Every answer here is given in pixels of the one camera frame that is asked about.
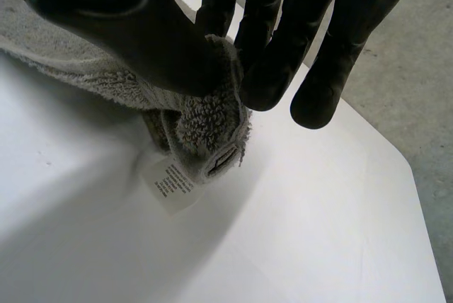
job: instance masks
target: gray towel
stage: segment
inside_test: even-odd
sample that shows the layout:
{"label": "gray towel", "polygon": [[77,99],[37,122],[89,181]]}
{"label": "gray towel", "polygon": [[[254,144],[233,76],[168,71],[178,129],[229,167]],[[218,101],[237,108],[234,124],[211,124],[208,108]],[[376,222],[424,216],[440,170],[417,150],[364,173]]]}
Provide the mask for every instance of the gray towel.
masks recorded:
{"label": "gray towel", "polygon": [[[195,12],[176,1],[193,21]],[[238,95],[241,65],[225,39],[208,37],[224,64],[221,85],[210,96],[193,98],[152,86],[108,53],[44,21],[22,0],[0,0],[0,14],[0,50],[44,74],[142,110],[154,141],[192,181],[206,183],[242,158],[249,112]]]}

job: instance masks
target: gloved hand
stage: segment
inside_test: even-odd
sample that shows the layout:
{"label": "gloved hand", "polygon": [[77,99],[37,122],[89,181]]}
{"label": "gloved hand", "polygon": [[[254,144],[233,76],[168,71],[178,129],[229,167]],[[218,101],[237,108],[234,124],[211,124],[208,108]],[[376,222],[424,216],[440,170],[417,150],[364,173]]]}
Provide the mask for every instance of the gloved hand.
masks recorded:
{"label": "gloved hand", "polygon": [[[235,46],[247,73],[241,99],[254,110],[270,110],[281,99],[305,58],[332,0],[246,0]],[[206,34],[226,35],[235,0],[202,0],[196,24]],[[317,129],[329,123],[349,73],[371,32],[398,0],[336,0],[316,60],[291,105],[293,119]]]}
{"label": "gloved hand", "polygon": [[38,14],[122,60],[136,75],[191,96],[210,93],[219,62],[174,0],[25,0]]}

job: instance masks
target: care label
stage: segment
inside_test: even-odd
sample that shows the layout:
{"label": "care label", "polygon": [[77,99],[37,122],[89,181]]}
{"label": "care label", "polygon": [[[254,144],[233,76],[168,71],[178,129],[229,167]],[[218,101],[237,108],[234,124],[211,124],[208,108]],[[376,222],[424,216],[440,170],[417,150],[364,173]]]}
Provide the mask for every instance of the care label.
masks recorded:
{"label": "care label", "polygon": [[195,204],[205,191],[190,181],[171,157],[144,168],[142,177],[170,215]]}

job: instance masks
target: concrete floor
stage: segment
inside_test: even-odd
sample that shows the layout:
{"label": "concrete floor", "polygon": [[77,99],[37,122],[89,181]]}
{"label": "concrete floor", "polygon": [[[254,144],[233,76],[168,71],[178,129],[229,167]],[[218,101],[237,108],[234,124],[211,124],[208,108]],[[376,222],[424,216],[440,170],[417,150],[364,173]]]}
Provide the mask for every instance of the concrete floor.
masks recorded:
{"label": "concrete floor", "polygon": [[368,40],[343,94],[412,166],[448,303],[453,303],[452,94],[453,0],[401,0]]}

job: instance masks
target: fabric fold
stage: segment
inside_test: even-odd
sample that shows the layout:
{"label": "fabric fold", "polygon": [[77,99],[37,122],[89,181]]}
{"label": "fabric fold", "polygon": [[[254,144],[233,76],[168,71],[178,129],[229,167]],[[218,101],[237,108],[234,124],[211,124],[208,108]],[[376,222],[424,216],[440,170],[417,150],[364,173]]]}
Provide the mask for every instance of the fabric fold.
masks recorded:
{"label": "fabric fold", "polygon": [[[195,12],[176,0],[192,21]],[[22,0],[0,0],[0,50],[67,84],[140,110],[156,145],[196,183],[220,176],[245,151],[249,111],[239,99],[243,77],[234,46],[208,36],[224,66],[205,98],[165,91],[134,75],[109,54],[41,19]]]}

